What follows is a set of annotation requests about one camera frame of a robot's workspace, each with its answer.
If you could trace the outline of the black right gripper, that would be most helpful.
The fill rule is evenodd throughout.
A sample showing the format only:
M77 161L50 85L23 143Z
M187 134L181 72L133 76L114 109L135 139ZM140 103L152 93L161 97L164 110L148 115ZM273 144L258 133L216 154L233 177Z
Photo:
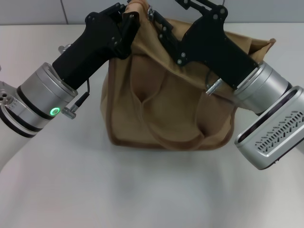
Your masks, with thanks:
M166 19L154 19L158 38L173 61L180 66L202 62L231 88L237 86L256 69L254 61L225 34L228 15L224 6L209 0L175 0L185 10L193 8L202 16L187 30L181 41L173 35L173 26Z

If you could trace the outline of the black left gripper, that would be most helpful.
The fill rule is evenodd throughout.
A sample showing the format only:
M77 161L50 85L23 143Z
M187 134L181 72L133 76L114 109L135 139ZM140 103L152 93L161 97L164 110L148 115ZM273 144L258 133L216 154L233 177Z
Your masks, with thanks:
M126 5L116 3L102 13L90 13L82 35L53 62L59 78L72 89L77 90L110 58L130 56L140 16L137 11L124 13L125 8ZM118 27L110 16L122 13L122 23Z

